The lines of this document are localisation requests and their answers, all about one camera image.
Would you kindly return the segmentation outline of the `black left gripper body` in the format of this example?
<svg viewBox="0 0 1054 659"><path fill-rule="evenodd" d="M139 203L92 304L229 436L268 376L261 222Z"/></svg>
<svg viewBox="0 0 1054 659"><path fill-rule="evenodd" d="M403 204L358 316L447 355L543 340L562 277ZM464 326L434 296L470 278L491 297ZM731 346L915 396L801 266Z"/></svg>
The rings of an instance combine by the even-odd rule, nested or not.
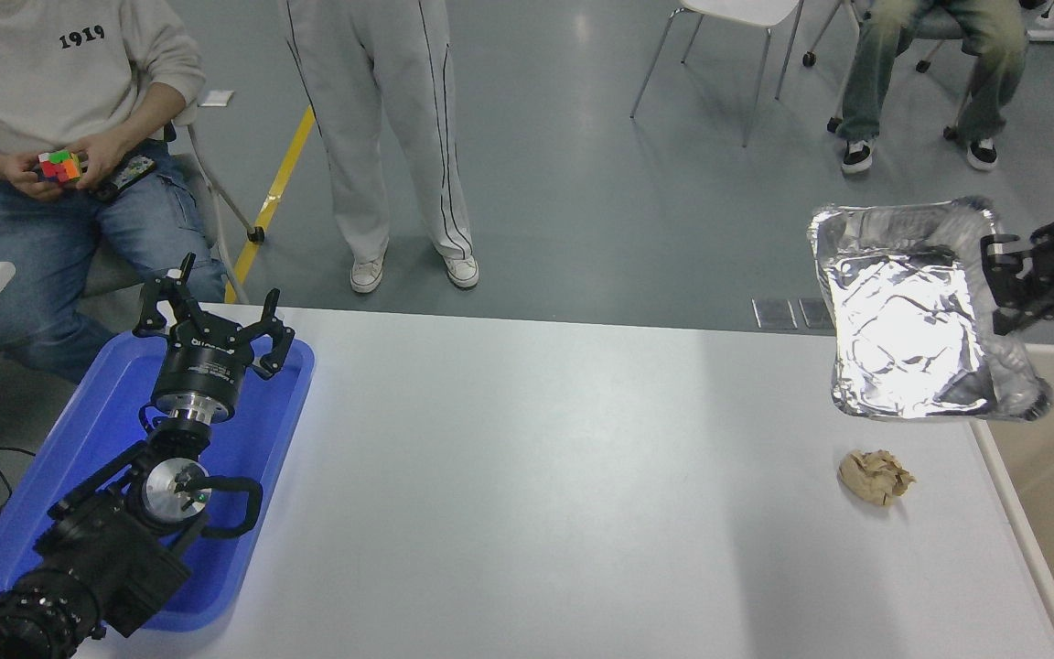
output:
<svg viewBox="0 0 1054 659"><path fill-rule="evenodd" d="M254 358L250 343L214 343L197 337L192 329L172 330L167 354L152 389L152 402L162 412L180 409L180 399L208 399L217 413L233 413L242 381Z"/></svg>

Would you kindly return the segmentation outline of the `person's left hand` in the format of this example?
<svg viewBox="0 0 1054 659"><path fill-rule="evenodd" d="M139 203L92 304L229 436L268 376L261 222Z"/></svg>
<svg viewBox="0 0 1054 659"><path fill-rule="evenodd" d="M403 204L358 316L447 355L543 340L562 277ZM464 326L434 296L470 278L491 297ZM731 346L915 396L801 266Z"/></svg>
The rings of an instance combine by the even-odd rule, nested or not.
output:
<svg viewBox="0 0 1054 659"><path fill-rule="evenodd" d="M79 190L95 189L106 175L112 174L114 169L120 166L124 156L141 141L141 137L133 138L122 136L118 131L104 131L104 133L76 139L75 142L66 146L70 153L83 155L87 159L87 164L82 167L82 175L80 175L76 188Z"/></svg>

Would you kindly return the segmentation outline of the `person's right hand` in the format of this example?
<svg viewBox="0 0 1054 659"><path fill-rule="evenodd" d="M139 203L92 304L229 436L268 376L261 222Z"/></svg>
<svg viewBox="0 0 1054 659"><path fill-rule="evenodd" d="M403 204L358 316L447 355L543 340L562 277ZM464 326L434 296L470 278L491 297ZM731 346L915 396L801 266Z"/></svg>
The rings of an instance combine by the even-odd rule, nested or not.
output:
<svg viewBox="0 0 1054 659"><path fill-rule="evenodd" d="M47 182L35 174L39 153L14 153L0 156L0 174L18 192L24 193L38 203L54 203L61 199L63 188L56 182Z"/></svg>

